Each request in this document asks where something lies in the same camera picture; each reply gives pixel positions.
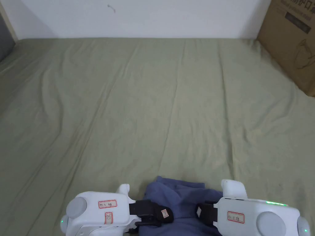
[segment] bed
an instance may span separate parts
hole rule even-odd
[[[63,235],[80,192],[242,181],[314,231],[315,100],[255,40],[27,39],[0,63],[2,236]]]

